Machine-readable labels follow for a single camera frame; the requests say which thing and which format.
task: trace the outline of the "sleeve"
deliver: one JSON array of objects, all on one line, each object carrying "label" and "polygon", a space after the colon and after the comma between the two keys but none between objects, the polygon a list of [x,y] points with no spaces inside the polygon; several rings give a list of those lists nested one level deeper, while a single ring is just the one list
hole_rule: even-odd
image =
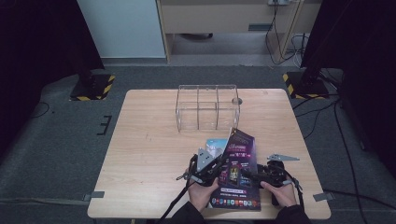
[{"label": "sleeve", "polygon": [[284,207],[277,214],[276,224],[311,224],[308,216],[300,205]]},{"label": "sleeve", "polygon": [[167,222],[168,224],[206,224],[204,217],[190,202],[186,202]]}]

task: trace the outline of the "gray carpet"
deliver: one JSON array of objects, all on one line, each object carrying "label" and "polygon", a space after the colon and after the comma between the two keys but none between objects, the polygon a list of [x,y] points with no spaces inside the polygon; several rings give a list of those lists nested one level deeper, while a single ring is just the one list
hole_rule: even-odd
[{"label": "gray carpet", "polygon": [[[81,200],[93,191],[120,113],[131,89],[177,89],[180,84],[236,84],[244,88],[286,89],[282,75],[295,67],[266,66],[136,66],[108,67],[116,76],[105,100],[74,102],[69,94],[77,76],[64,78],[42,91],[41,102],[0,166],[0,198],[53,198]],[[311,100],[295,114],[319,109],[336,97]],[[292,105],[302,100],[290,99]],[[317,113],[298,117],[303,136],[314,128]],[[346,144],[352,157],[360,194],[396,206],[396,181],[374,152],[362,151],[360,142],[340,106],[337,106]],[[106,135],[104,116],[112,116]],[[335,122],[333,106],[322,111],[313,133],[305,140],[319,180],[325,189],[354,192],[347,153]],[[314,223],[363,223],[356,197],[334,194],[332,217]],[[396,223],[396,212],[361,199],[368,223]],[[1,203],[0,223],[93,223],[87,205]],[[100,219],[97,223],[131,223],[126,219]]]}]

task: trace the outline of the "colorful book cover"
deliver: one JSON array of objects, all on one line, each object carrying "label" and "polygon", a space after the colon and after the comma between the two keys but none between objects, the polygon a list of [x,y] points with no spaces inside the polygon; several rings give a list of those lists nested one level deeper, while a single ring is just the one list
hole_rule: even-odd
[{"label": "colorful book cover", "polygon": [[[206,149],[210,148],[211,141],[216,146],[220,145],[219,141],[208,139]],[[221,167],[219,188],[212,193],[209,207],[262,210],[259,189],[252,185],[250,179],[241,176],[240,172],[241,169],[248,169],[257,173],[254,137],[232,128],[229,139],[222,139],[221,143],[226,143],[223,156],[228,156],[228,160]]]}]

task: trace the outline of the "black curtain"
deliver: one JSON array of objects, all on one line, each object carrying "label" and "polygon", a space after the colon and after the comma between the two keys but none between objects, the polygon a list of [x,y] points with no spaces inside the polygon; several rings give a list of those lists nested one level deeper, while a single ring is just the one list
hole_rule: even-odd
[{"label": "black curtain", "polygon": [[303,67],[340,68],[339,90],[364,149],[396,177],[396,2],[323,0]]},{"label": "black curtain", "polygon": [[76,0],[0,0],[0,155],[45,85],[103,68]]}]

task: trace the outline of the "yellow and black hazard tape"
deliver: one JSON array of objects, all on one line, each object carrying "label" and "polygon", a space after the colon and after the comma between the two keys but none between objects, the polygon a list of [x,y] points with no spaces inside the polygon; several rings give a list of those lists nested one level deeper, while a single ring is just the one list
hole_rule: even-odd
[{"label": "yellow and black hazard tape", "polygon": [[283,74],[283,80],[285,81],[286,87],[288,88],[288,92],[291,99],[325,99],[325,97],[320,96],[319,94],[298,94],[296,93],[293,88],[293,85],[290,82],[288,74]]},{"label": "yellow and black hazard tape", "polygon": [[80,96],[70,97],[70,100],[72,100],[72,101],[104,100],[104,99],[106,99],[108,92],[110,91],[111,86],[113,85],[114,78],[116,78],[116,77],[112,76],[112,75],[108,76],[108,81],[107,81],[106,85],[104,86],[102,94],[94,95],[94,96],[80,95]]}]

